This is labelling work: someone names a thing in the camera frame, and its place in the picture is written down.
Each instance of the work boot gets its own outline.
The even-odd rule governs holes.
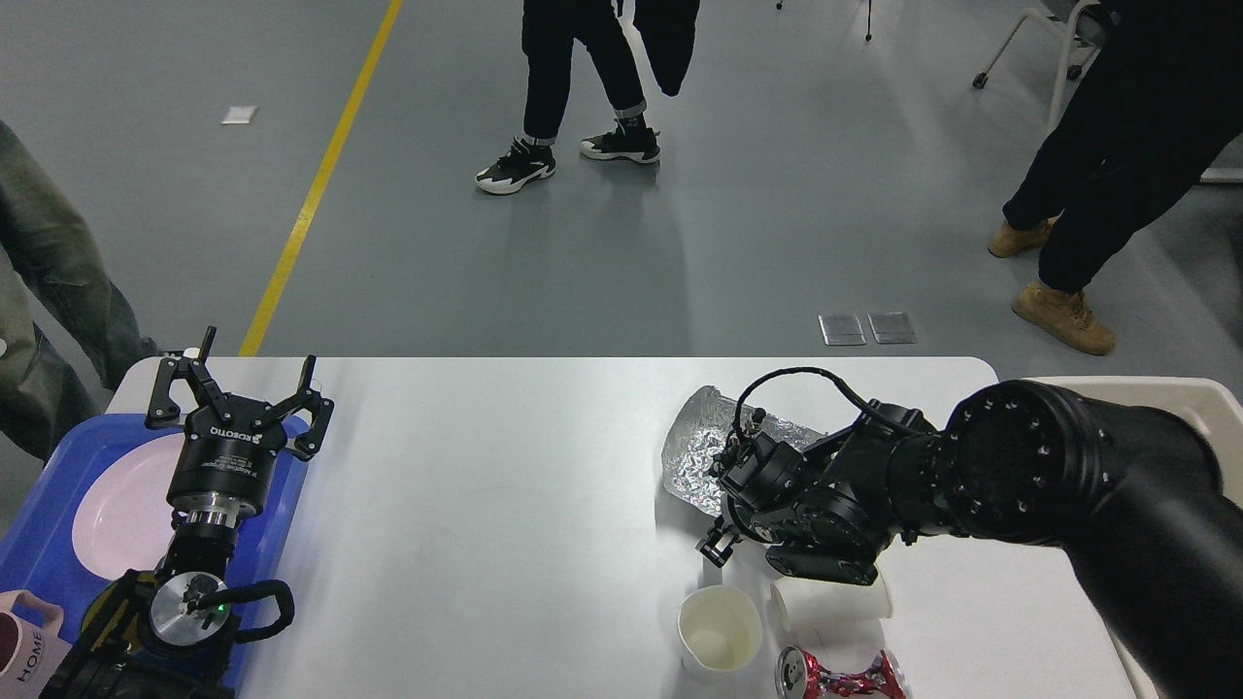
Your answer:
[[[1011,226],[1009,221],[1006,221],[988,243],[988,251],[996,257],[1009,257],[1018,255],[1023,250],[1040,248],[1049,241],[1049,231],[1053,230],[1053,221],[1055,220],[1044,219],[1035,224],[1035,228],[1027,230],[1018,230]]]
[[[593,160],[629,158],[635,163],[655,163],[660,159],[656,132],[648,127],[643,114],[617,119],[612,133],[584,138],[578,149]]]
[[[475,184],[488,194],[513,194],[528,182],[549,178],[556,172],[552,148],[515,138],[508,153],[475,175]]]
[[[1011,308],[1018,317],[1080,352],[1109,354],[1117,345],[1114,333],[1091,315],[1083,291],[1066,294],[1033,281],[1019,292]]]

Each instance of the person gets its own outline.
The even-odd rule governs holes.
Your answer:
[[[1084,287],[1131,235],[1167,211],[1243,132],[1243,9],[1237,2],[1114,2],[1121,21],[1045,138],[988,250],[1040,249],[1022,318],[1089,354],[1112,331]]]
[[[613,14],[610,0],[523,0],[522,52],[527,56],[527,104],[523,133],[508,153],[475,175],[488,194],[513,194],[526,184],[552,177],[552,146],[569,101],[574,40],[587,46],[617,114],[617,128],[579,143],[595,160],[625,158],[650,164],[660,159],[656,133],[645,118],[648,102],[634,55]]]
[[[65,433],[98,410],[31,318],[27,287],[109,391],[134,362],[160,353],[139,336],[82,216],[0,121],[0,432],[46,461]]]

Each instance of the white plate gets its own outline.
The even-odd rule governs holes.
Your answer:
[[[184,435],[153,439],[117,459],[87,490],[73,516],[73,552],[92,573],[116,580],[149,571],[173,536],[164,501]]]

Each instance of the white chair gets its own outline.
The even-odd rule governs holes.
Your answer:
[[[1076,80],[1091,61],[1096,57],[1100,47],[1105,45],[1110,32],[1114,30],[1114,16],[1101,6],[1099,0],[1042,0],[1047,10],[1028,7],[1019,14],[1006,42],[997,50],[997,55],[988,62],[982,72],[976,76],[971,85],[976,90],[983,90],[988,83],[988,72],[997,65],[1006,47],[1018,34],[1018,27],[1027,20],[1034,20],[1053,36],[1062,41],[1062,52],[1058,56],[1058,78],[1053,87],[1053,100],[1049,102],[1049,119],[1045,124],[1045,133],[1053,131],[1058,124],[1062,113],[1062,97],[1065,93],[1066,81]],[[1071,53],[1076,50],[1086,49],[1088,55],[1071,63]]]

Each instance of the jeans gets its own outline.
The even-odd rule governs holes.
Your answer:
[[[139,337],[82,216],[0,122],[0,432],[46,460],[66,432],[98,410],[31,320],[27,289],[109,391],[134,362],[158,353]]]
[[[1017,229],[1060,214],[1039,271],[1059,291],[1086,286],[1243,132],[1243,11],[1160,5],[1124,12],[1002,209]]]
[[[561,131],[576,39],[592,55],[618,117],[635,117],[648,107],[639,68],[609,0],[523,0],[522,52],[528,77],[522,128],[537,146],[551,146]]]

